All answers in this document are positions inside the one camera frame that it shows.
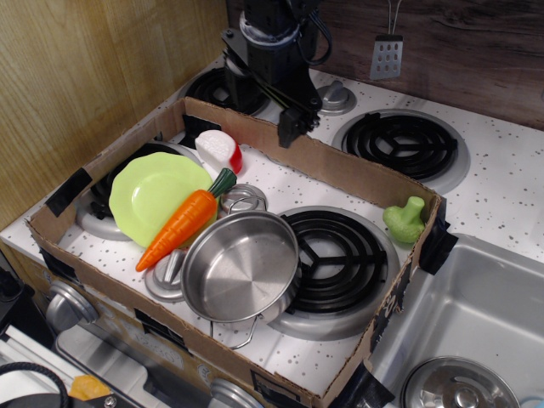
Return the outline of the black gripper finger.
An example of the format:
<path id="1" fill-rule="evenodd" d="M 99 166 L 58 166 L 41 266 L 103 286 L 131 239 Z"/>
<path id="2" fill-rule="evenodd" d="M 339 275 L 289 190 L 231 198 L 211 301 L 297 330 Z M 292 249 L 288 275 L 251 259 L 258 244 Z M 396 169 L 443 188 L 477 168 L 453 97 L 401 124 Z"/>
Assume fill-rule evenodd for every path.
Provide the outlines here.
<path id="1" fill-rule="evenodd" d="M 280 147 L 289 148 L 296 138 L 313 131 L 319 123 L 320 118 L 315 110 L 299 110 L 296 107 L 283 110 L 278 124 Z"/>
<path id="2" fill-rule="evenodd" d="M 224 75 L 231 102 L 240 113 L 256 114 L 268 104 L 251 72 L 237 57 L 230 54 L 224 57 Z"/>

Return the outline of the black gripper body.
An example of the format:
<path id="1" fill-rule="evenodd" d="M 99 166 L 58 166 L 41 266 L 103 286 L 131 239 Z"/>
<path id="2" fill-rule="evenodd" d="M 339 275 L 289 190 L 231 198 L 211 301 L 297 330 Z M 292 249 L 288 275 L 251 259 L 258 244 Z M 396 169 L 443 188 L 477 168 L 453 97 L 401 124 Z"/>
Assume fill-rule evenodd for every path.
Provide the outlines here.
<path id="1" fill-rule="evenodd" d="M 309 78 L 309 67 L 315 62 L 317 49 L 315 28 L 297 31 L 282 42 L 263 47 L 232 28 L 223 31 L 222 39 L 226 45 L 224 57 L 227 54 L 237 57 L 264 95 L 282 109 L 320 111 L 321 99 Z"/>

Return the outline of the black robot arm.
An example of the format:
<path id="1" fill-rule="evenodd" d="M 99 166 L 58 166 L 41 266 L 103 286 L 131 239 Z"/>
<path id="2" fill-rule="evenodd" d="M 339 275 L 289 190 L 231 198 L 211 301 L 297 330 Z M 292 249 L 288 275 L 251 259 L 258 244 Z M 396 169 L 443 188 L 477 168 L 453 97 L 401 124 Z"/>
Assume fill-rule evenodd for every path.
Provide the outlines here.
<path id="1" fill-rule="evenodd" d="M 321 98 L 309 76 L 332 52 L 318 1 L 245 1 L 239 27 L 222 33 L 225 80 L 239 109 L 264 96 L 280 108 L 279 145 L 319 125 Z"/>

